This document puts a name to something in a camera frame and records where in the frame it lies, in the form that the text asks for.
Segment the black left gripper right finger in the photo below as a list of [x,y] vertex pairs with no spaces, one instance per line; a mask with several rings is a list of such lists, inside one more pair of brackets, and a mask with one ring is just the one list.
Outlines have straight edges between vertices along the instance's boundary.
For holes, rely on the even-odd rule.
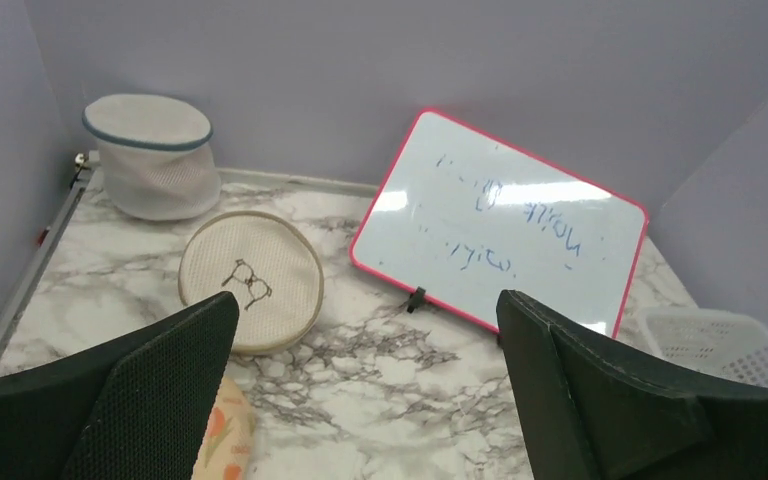
[[505,290],[496,315],[537,479],[768,479],[768,388],[699,373]]

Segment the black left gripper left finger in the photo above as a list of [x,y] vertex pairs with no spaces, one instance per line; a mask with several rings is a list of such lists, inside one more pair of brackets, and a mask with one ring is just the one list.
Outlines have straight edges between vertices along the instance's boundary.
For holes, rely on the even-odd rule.
[[229,292],[0,377],[0,479],[187,479],[239,318]]

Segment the floral mesh laundry bag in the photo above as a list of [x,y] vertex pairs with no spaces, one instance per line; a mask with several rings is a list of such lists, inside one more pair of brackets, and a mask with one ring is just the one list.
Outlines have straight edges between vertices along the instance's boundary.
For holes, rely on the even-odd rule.
[[244,479],[253,450],[255,428],[253,407],[238,385],[224,376],[191,479]]

